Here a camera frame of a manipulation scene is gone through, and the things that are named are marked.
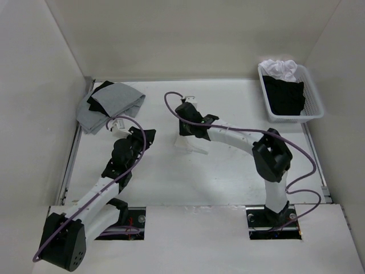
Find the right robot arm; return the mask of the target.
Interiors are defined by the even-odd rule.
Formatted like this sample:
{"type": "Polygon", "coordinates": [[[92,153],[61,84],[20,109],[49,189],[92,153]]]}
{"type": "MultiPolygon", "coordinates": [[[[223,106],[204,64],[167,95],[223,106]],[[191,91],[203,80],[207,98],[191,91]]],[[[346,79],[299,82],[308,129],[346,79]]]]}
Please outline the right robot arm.
{"type": "Polygon", "coordinates": [[[253,157],[256,171],[265,182],[265,220],[273,226],[283,223],[289,209],[286,179],[293,155],[285,142],[271,136],[278,131],[270,128],[259,135],[233,131],[233,125],[215,115],[202,116],[189,102],[178,106],[175,113],[181,118],[180,135],[224,143],[253,157]]]}

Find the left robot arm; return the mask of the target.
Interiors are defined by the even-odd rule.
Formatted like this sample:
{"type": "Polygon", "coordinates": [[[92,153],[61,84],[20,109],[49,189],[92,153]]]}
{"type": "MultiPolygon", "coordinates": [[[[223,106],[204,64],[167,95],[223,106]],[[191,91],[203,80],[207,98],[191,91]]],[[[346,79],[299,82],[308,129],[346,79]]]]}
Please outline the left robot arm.
{"type": "Polygon", "coordinates": [[[128,204],[117,196],[126,188],[132,169],[155,135],[155,129],[131,127],[126,137],[113,144],[111,158],[91,190],[74,206],[46,218],[35,262],[44,260],[72,272],[80,266],[90,242],[112,225],[126,225],[128,204]]]}

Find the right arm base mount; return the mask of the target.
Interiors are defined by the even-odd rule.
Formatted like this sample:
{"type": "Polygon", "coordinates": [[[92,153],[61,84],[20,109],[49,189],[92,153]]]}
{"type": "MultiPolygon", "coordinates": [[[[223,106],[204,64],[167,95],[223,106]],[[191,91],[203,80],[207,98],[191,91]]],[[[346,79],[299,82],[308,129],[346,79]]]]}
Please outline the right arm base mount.
{"type": "Polygon", "coordinates": [[[293,205],[279,218],[270,216],[264,206],[246,207],[248,234],[250,240],[301,240],[301,230],[297,221],[283,227],[297,217],[293,205]]]}

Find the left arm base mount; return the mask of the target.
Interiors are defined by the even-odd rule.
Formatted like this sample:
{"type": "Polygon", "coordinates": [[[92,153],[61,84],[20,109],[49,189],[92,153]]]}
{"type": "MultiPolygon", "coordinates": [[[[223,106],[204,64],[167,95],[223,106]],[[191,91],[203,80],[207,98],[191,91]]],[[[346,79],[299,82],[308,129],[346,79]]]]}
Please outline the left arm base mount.
{"type": "Polygon", "coordinates": [[[128,215],[121,223],[109,226],[95,240],[144,240],[146,218],[145,207],[129,207],[128,215]]]}

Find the white tank top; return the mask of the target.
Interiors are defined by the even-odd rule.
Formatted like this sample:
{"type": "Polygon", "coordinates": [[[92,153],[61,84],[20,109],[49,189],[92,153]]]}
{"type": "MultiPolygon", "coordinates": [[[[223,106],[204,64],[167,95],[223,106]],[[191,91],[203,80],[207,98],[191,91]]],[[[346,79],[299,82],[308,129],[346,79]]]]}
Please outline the white tank top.
{"type": "Polygon", "coordinates": [[[177,135],[174,146],[178,149],[207,155],[209,153],[209,142],[198,139],[195,136],[177,135]]]}

